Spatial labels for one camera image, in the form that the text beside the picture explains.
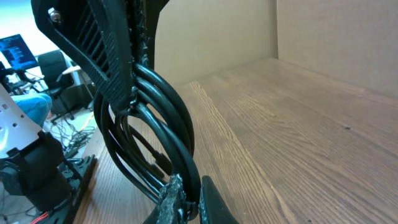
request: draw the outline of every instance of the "computer monitor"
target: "computer monitor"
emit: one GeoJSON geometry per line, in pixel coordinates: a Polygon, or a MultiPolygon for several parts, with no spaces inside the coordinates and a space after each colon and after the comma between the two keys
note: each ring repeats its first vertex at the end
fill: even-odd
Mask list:
{"type": "Polygon", "coordinates": [[[0,39],[0,51],[15,70],[39,66],[20,34],[0,39]]]}

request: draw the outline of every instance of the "wood grain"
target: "wood grain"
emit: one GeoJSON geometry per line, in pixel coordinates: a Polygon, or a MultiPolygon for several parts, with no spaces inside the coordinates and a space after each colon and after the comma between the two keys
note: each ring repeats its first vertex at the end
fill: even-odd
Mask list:
{"type": "MultiPolygon", "coordinates": [[[[398,100],[274,59],[177,90],[200,175],[239,222],[398,222],[398,100]]],[[[154,204],[117,170],[99,132],[92,153],[98,169],[75,223],[142,223],[154,204]]]]}

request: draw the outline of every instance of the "black office chair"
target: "black office chair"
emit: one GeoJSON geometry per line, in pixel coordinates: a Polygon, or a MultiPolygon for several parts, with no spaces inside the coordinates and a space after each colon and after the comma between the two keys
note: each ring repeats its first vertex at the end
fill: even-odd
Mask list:
{"type": "Polygon", "coordinates": [[[53,99],[59,98],[63,107],[65,108],[65,111],[60,112],[60,114],[52,119],[51,122],[55,123],[57,119],[61,118],[67,113],[70,114],[70,119],[75,119],[75,117],[72,115],[72,109],[68,107],[61,97],[62,92],[66,88],[73,85],[73,78],[71,74],[62,75],[62,72],[68,68],[65,57],[61,51],[54,50],[52,52],[39,55],[37,60],[39,61],[40,69],[44,76],[44,82],[48,86],[48,90],[43,92],[51,96],[53,99]]]}

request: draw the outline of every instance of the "coiled black cable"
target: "coiled black cable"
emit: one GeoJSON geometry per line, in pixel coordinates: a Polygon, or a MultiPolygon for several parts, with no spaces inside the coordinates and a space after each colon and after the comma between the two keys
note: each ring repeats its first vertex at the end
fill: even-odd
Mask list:
{"type": "MultiPolygon", "coordinates": [[[[160,189],[166,184],[162,172],[164,171],[167,175],[179,174],[183,180],[187,201],[190,205],[198,205],[200,176],[192,158],[195,139],[187,107],[178,93],[154,71],[139,64],[134,65],[134,71],[136,99],[126,111],[113,111],[114,120],[109,113],[109,102],[101,93],[97,92],[95,96],[94,116],[109,155],[120,171],[153,202],[158,202],[160,189]],[[159,112],[165,123],[152,113],[147,104],[159,112]],[[128,124],[128,116],[143,120],[153,130],[170,160],[157,152],[134,127],[128,124]],[[149,150],[157,165],[146,161],[134,137],[149,150]],[[143,180],[145,185],[126,169],[121,160],[143,180]]],[[[188,209],[189,219],[195,218],[197,214],[197,206],[188,209]]]]}

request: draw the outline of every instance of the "beige wall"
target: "beige wall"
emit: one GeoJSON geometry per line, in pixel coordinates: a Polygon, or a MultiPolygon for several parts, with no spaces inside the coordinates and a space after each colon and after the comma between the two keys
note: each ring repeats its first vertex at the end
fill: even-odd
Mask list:
{"type": "Polygon", "coordinates": [[[171,84],[277,56],[276,0],[170,0],[155,70],[171,84]]]}
{"type": "Polygon", "coordinates": [[[398,1],[278,0],[279,59],[398,96],[398,1]]]}

